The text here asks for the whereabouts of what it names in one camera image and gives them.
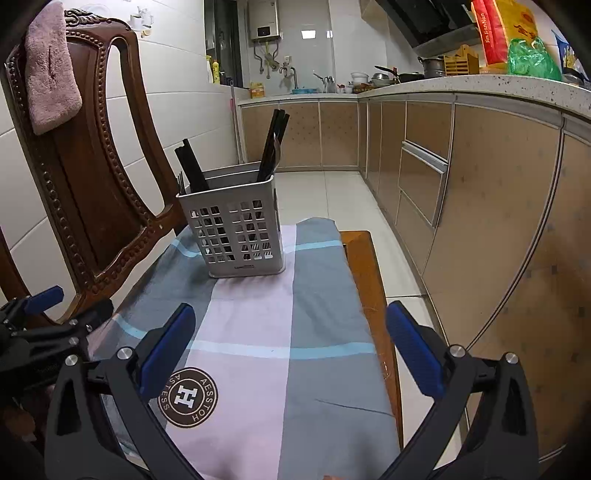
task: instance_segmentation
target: drawer handle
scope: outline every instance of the drawer handle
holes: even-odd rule
[[[417,145],[410,143],[408,141],[402,142],[402,149],[412,155],[413,157],[419,159],[423,163],[430,166],[433,170],[440,173],[441,175],[447,172],[447,162],[443,161],[440,157],[436,156],[434,153],[431,153],[427,150],[418,147]]]

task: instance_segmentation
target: circular logo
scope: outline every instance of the circular logo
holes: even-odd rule
[[[216,404],[217,387],[213,378],[192,367],[173,373],[158,397],[158,406],[167,420],[184,429],[207,420]]]

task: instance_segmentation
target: striped tablecloth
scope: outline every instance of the striped tablecloth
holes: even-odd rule
[[[339,232],[314,218],[283,226],[282,241],[281,274],[215,280],[185,229],[91,336],[91,353],[137,345],[186,302],[196,333],[151,406],[204,478],[377,478],[400,449]]]

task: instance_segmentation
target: water heater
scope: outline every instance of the water heater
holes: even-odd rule
[[[252,41],[279,37],[277,0],[248,0],[248,18]]]

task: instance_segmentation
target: kitchen cabinet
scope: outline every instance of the kitchen cabinet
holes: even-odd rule
[[[447,164],[441,163],[441,167],[447,170]],[[437,213],[443,180],[444,174],[441,171],[437,171],[432,165],[427,164],[403,147],[398,184],[432,225],[434,225]]]
[[[318,102],[281,103],[290,121],[281,144],[281,167],[321,164]]]
[[[322,165],[358,164],[357,102],[320,102]]]
[[[396,230],[412,257],[417,271],[422,272],[433,242],[433,227],[404,192],[400,194]]]
[[[449,342],[466,346],[525,261],[547,204],[560,130],[511,113],[456,105],[453,137],[423,281]]]
[[[242,124],[244,126],[248,161],[261,160],[262,152],[265,150],[265,142],[267,141],[267,132],[273,117],[273,110],[276,108],[279,108],[278,103],[242,108]]]
[[[517,353],[534,402],[540,455],[562,446],[588,408],[589,178],[591,144],[565,135],[560,177],[540,242],[504,308],[470,350],[486,358]]]
[[[406,139],[447,160],[452,104],[408,102]]]
[[[404,101],[382,102],[382,146],[379,168],[378,199],[392,221],[398,213],[398,173],[400,149],[404,141],[406,103]]]
[[[368,182],[374,194],[379,184],[379,157],[382,150],[382,102],[369,103]]]
[[[368,161],[368,103],[359,102],[359,169],[365,177]]]

